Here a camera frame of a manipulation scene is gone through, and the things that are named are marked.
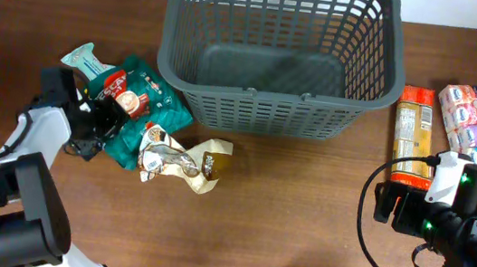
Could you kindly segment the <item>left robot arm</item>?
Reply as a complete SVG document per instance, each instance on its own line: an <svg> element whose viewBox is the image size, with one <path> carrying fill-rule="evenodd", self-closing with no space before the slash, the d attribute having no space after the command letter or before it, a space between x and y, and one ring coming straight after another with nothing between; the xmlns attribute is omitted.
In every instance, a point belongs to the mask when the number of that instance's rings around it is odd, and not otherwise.
<svg viewBox="0 0 477 267"><path fill-rule="evenodd" d="M42 71L41 93L0 148L0 267L108 267L72 243L50 168L65 152L92 160L128 119L114 100L79 91L71 68Z"/></svg>

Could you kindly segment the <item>green Nescafe coffee bag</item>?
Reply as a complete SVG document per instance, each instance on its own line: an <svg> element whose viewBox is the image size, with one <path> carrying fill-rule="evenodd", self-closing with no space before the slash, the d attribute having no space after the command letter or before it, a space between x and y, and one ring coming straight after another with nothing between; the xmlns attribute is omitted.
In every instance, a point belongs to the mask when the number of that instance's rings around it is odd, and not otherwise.
<svg viewBox="0 0 477 267"><path fill-rule="evenodd" d="M174 89L137 55L130 55L120 66L99 74L90 81L88 89L93 100L115 99L129 91L139 103L129 111L130 119L119 132L104 143L104 151L126 170L138 167L140 142L148 122L173 134L194 121Z"/></svg>

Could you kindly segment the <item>orange spaghetti package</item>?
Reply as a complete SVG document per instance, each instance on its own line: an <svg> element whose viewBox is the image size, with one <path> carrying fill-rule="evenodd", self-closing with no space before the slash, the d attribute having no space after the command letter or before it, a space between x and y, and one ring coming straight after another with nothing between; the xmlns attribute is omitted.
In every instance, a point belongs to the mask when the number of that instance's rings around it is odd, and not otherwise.
<svg viewBox="0 0 477 267"><path fill-rule="evenodd" d="M434 90L405 86L396 103L393 159L431 155ZM398 162L391 166L390 180L428 190L432 169L421 161Z"/></svg>

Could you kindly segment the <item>teal wet wipes pack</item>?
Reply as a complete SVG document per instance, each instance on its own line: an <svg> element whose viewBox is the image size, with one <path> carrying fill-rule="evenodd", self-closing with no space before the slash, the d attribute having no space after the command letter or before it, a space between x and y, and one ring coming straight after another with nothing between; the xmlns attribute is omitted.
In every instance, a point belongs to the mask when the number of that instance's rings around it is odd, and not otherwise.
<svg viewBox="0 0 477 267"><path fill-rule="evenodd" d="M99 61L93 51L94 43L85 43L72 52L65 54L61 58L61 62L66 66L77 68L88 80L92 81L114 67L114 65Z"/></svg>

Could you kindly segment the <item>beige brown bread bag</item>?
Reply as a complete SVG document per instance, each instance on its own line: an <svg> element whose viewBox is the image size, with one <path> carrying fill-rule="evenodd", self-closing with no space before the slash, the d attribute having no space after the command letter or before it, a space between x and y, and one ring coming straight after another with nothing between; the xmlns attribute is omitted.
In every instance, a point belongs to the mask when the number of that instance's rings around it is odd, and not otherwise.
<svg viewBox="0 0 477 267"><path fill-rule="evenodd" d="M228 168L233 148L233 143L213 138L185 149L157 123L148 122L138 150L140 180L176 176L198 195L210 192Z"/></svg>

